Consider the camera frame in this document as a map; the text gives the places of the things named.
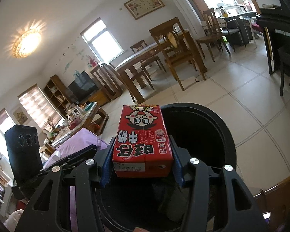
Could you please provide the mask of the right hand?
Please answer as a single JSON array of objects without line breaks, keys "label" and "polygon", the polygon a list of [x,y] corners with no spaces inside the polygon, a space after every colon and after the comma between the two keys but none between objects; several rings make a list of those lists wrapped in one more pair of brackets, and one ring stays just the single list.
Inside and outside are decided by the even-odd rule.
[{"label": "right hand", "polygon": [[140,228],[140,227],[136,227],[133,232],[148,232],[146,229]]}]

